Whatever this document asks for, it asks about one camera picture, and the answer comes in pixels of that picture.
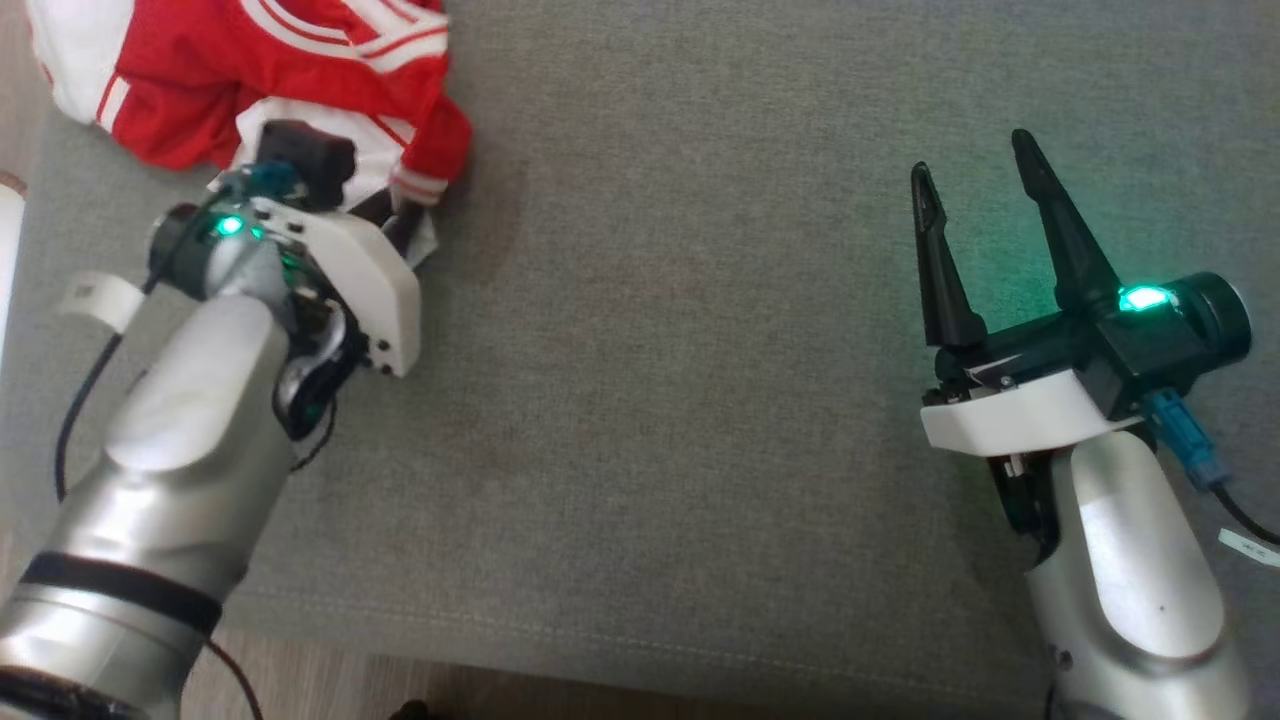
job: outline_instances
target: white cable clip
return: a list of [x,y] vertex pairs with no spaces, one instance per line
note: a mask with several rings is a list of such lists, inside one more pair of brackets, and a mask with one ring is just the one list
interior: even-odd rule
[[72,277],[58,311],[101,320],[116,333],[124,334],[146,299],[141,290],[124,278],[87,270]]

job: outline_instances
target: black band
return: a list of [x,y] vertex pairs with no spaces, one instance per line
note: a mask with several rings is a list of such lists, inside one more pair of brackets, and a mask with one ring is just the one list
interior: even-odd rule
[[101,560],[86,560],[60,552],[41,552],[32,559],[22,583],[95,592],[172,618],[209,637],[223,616],[216,600],[168,578]]

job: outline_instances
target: white mounting plate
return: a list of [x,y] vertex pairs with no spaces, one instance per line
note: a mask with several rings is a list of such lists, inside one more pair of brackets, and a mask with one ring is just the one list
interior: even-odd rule
[[920,409],[929,445],[978,457],[1069,447],[1139,421],[1102,415],[1075,370],[1004,392]]
[[259,217],[246,222],[306,245],[369,336],[374,366],[403,378],[421,348],[422,291],[387,236],[347,213],[305,213],[265,197],[252,205]]

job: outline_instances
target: stitched seam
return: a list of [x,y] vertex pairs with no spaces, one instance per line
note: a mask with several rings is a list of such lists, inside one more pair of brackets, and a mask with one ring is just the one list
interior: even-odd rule
[[726,661],[737,661],[751,665],[759,665],[772,671],[786,670],[788,671],[788,674],[824,675],[824,676],[873,680],[892,685],[900,685],[910,689],[942,691],[945,693],[950,693],[954,696],[968,697],[974,700],[998,701],[1002,703],[1009,702],[1009,698],[1000,698],[996,696],[978,693],[964,688],[955,688],[934,683],[924,683],[909,678],[879,675],[864,670],[851,670],[847,667],[824,667],[820,665],[808,665],[803,662],[794,662],[788,660],[774,660],[754,655],[724,652],[718,650],[707,650],[707,648],[681,646],[681,644],[657,643],[650,641],[628,638],[625,635],[603,635],[599,633],[590,633],[586,630],[545,628],[541,625],[515,623],[509,620],[495,620],[492,618],[483,618],[479,615],[470,615],[465,612],[445,612],[440,610],[408,611],[401,607],[385,606],[374,602],[352,602],[338,598],[317,600],[314,596],[308,596],[296,591],[287,591],[282,588],[269,588],[269,587],[256,587],[252,589],[246,588],[238,594],[275,597],[279,600],[287,600],[291,603],[294,603],[301,607],[311,607],[320,611],[349,610],[349,611],[358,611],[361,614],[367,612],[372,615],[380,615],[384,618],[408,619],[417,623],[426,623],[435,625],[445,625],[454,628],[476,628],[480,630],[488,630],[498,635],[522,633],[526,635],[543,635],[548,638],[567,638],[580,643],[593,643],[593,642],[603,643],[603,646],[607,648],[626,650],[628,652],[636,652],[636,653],[666,655],[671,657],[694,660],[710,666],[726,666],[727,665]]

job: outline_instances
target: robotic arm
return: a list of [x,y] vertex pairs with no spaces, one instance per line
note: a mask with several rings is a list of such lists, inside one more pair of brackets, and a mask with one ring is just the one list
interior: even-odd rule
[[1012,142],[1060,311],[987,333],[916,165],[924,334],[940,348],[925,434],[986,457],[1010,525],[1039,542],[1027,582],[1068,716],[1244,717],[1222,594],[1155,456],[1156,438],[1170,445],[1201,492],[1228,479],[1181,396],[1249,352],[1244,304],[1211,273],[1121,286],[1036,140],[1015,131]]
[[0,611],[0,707],[177,717],[292,442],[357,365],[402,377],[417,360],[417,279],[376,225],[334,210],[352,169],[349,141],[273,123],[257,163],[157,223],[152,275],[201,305]]

